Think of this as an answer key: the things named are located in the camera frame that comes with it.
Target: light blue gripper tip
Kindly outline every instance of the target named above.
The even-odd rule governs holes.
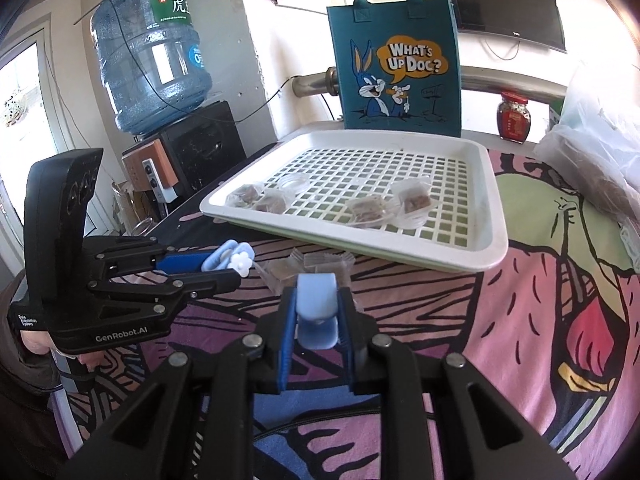
[[[335,274],[300,274],[296,289],[298,342],[327,350],[338,342],[338,286]]]

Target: teal tote bag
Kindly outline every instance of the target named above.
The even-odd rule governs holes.
[[[460,136],[450,0],[355,0],[327,11],[345,128]]]

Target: metal pipe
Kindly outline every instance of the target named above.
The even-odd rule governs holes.
[[[511,90],[533,101],[546,104],[563,99],[566,94],[564,85],[495,68],[461,66],[460,77],[463,90],[495,94]],[[335,66],[330,67],[326,72],[297,77],[293,80],[292,87],[297,97],[324,93],[338,95],[338,76]]]
[[[499,94],[511,90],[532,101],[551,104],[564,99],[566,86],[545,81],[530,75],[505,72],[495,68],[461,66],[460,77],[463,90],[475,90]]]
[[[338,95],[338,73],[335,66],[326,72],[303,75],[295,78],[291,87],[296,97],[308,97],[318,94]]]

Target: colorful bedspread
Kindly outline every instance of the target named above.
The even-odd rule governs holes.
[[[445,274],[359,256],[354,298],[382,332],[416,352],[462,352],[579,479],[593,479],[640,411],[640,283],[617,224],[553,169],[530,158],[490,155],[510,238],[500,266]],[[196,222],[199,238],[185,245],[205,246],[204,239],[215,238],[202,238],[203,229],[216,225],[194,213],[180,227]],[[293,247],[324,250],[283,239],[252,245],[258,261],[287,256]],[[171,352],[218,352],[251,332],[278,300],[252,271],[239,290],[193,301],[168,337],[109,351],[96,388],[70,398],[82,436]],[[378,399],[348,392],[338,352],[296,346],[290,388],[280,397],[257,396],[255,477],[380,478]]]

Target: white plastic tray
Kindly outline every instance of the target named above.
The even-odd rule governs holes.
[[[305,173],[311,188],[284,214],[225,206],[244,184],[275,188],[289,173]],[[391,224],[350,227],[351,198],[390,196],[396,180],[430,176],[440,205],[419,229]],[[244,168],[201,203],[208,216],[284,237],[441,270],[496,266],[508,248],[498,187],[486,149],[471,140],[378,130],[300,135]]]

